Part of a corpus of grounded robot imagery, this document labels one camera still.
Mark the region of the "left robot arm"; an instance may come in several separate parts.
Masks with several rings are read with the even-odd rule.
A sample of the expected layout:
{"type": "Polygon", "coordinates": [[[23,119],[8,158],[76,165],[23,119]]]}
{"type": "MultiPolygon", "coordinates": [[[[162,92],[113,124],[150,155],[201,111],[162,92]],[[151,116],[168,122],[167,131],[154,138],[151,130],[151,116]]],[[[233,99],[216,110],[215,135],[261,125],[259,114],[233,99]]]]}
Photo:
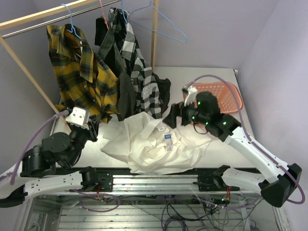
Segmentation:
{"type": "Polygon", "coordinates": [[[61,190],[95,190],[98,179],[94,168],[70,170],[86,142],[97,141],[99,123],[90,121],[81,127],[70,124],[69,134],[56,132],[22,154],[21,160],[0,176],[0,206],[15,207],[26,199],[61,190]]]}

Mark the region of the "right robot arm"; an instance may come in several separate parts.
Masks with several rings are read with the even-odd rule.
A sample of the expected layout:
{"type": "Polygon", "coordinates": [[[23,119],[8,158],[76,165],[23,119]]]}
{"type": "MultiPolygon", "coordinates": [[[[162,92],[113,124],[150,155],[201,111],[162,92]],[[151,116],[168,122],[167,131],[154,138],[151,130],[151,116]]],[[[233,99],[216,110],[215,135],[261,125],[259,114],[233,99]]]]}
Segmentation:
{"type": "Polygon", "coordinates": [[[215,189],[247,189],[261,195],[271,206],[282,207],[299,188],[302,168],[296,163],[289,165],[265,151],[237,119],[221,113],[217,98],[212,93],[201,92],[192,101],[173,104],[163,122],[176,128],[178,117],[181,117],[182,126],[190,123],[203,125],[207,133],[237,150],[259,171],[257,174],[222,165],[213,174],[215,189]]]}

